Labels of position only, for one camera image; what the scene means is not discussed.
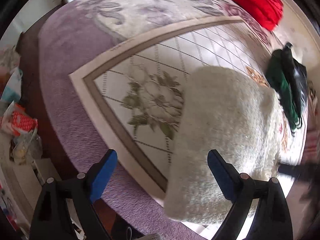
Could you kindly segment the white tweed jacket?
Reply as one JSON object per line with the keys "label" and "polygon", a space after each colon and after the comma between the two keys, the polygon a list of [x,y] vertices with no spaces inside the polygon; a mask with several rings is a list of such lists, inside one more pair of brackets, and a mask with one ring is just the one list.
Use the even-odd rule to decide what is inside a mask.
{"label": "white tweed jacket", "polygon": [[189,76],[164,212],[180,222],[221,223],[231,208],[207,164],[217,150],[238,172],[268,180],[281,152],[278,94],[229,68],[206,66]]}

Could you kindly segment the green striped garment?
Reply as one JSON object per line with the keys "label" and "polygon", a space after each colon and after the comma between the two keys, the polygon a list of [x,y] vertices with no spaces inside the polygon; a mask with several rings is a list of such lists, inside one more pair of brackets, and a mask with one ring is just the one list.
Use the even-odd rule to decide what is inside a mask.
{"label": "green striped garment", "polygon": [[294,132],[301,127],[301,120],[295,109],[291,87],[283,72],[281,49],[272,52],[265,76],[270,86],[279,94],[280,104],[289,122],[291,132]]}

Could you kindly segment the purple floral bed blanket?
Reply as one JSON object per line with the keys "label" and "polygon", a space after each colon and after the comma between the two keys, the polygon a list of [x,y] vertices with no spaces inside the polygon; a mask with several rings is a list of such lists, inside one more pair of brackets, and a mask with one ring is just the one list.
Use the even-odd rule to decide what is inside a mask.
{"label": "purple floral bed blanket", "polygon": [[[58,170],[62,177],[87,171],[107,151],[72,85],[70,74],[115,46],[96,20],[87,18],[76,0],[63,6],[45,22],[39,34],[40,85],[52,127],[71,167]],[[139,232],[160,233],[167,239],[205,239],[217,225],[205,228],[167,219],[162,207],[118,165],[101,197]]]}

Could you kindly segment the black leather jacket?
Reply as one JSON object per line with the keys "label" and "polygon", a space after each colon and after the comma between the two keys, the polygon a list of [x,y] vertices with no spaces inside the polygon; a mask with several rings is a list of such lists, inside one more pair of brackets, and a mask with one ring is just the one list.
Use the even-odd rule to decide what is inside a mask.
{"label": "black leather jacket", "polygon": [[307,106],[308,83],[306,67],[292,56],[293,45],[287,42],[280,52],[281,64],[287,82],[290,85],[294,106],[298,117]]}

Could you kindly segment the white diamond pattern mat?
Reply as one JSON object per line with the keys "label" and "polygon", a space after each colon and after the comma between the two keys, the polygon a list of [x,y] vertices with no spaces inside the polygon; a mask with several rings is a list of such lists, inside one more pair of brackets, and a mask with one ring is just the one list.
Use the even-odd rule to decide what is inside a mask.
{"label": "white diamond pattern mat", "polygon": [[188,78],[213,66],[268,87],[275,36],[266,41],[236,16],[184,21],[134,36],[70,75],[104,142],[121,165],[164,204]]}

